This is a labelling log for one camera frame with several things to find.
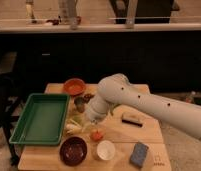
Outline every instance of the small white cup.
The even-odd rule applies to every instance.
[[[97,155],[102,160],[111,160],[115,155],[115,146],[111,141],[103,140],[98,144]]]

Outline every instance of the table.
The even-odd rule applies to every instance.
[[[149,93],[147,85],[135,85],[138,90]],[[45,93],[61,93],[63,84],[48,84]],[[87,84],[85,93],[95,94],[96,84]],[[68,116],[74,110],[73,98],[69,102]],[[143,123],[143,127],[137,127],[121,122],[123,112],[137,115]],[[148,154],[141,170],[166,171],[171,170],[170,161],[163,141],[159,123],[156,119],[134,108],[120,105],[114,109],[114,116],[108,115],[99,127],[105,132],[104,139],[115,144],[116,155],[110,161],[101,161],[94,157],[97,143],[89,138],[89,133],[81,133],[76,136],[83,138],[88,147],[85,160],[76,167],[65,165],[59,156],[61,144],[68,137],[63,131],[63,137],[59,146],[25,146],[18,165],[19,170],[95,170],[95,171],[123,171],[139,170],[129,163],[129,157],[136,142],[140,141],[149,146]]]

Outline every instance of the green tray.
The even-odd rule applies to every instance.
[[[31,94],[9,142],[24,145],[58,145],[63,133],[69,99],[66,94]]]

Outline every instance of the tomato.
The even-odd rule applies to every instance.
[[[103,138],[103,132],[100,130],[94,130],[91,132],[90,138],[93,141],[100,141]]]

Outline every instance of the blue sponge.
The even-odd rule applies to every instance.
[[[149,147],[141,142],[135,144],[133,153],[130,157],[130,162],[137,167],[143,167]]]

